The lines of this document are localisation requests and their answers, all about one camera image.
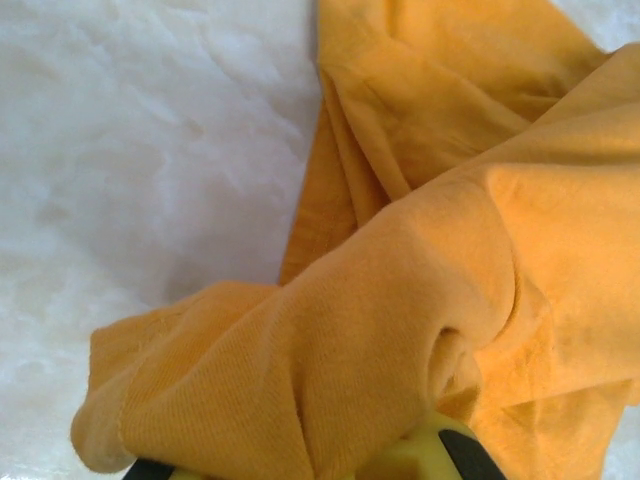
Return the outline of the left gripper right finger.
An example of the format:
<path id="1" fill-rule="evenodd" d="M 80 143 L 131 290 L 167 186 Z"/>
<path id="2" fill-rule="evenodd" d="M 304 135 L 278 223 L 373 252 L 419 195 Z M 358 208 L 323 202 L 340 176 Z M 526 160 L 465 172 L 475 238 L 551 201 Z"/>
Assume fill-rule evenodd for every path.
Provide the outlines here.
<path id="1" fill-rule="evenodd" d="M 503 472 L 463 423 L 438 412 L 359 469 L 361 479 L 493 480 Z"/>

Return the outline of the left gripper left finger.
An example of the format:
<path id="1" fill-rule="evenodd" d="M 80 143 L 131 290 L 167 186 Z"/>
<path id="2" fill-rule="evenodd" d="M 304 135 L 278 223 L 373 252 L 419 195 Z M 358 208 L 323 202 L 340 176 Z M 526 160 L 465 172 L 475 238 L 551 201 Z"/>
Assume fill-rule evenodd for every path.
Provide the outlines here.
<path id="1" fill-rule="evenodd" d="M 123 480 L 205 480 L 202 474 L 156 461 L 138 459 L 122 477 Z"/>

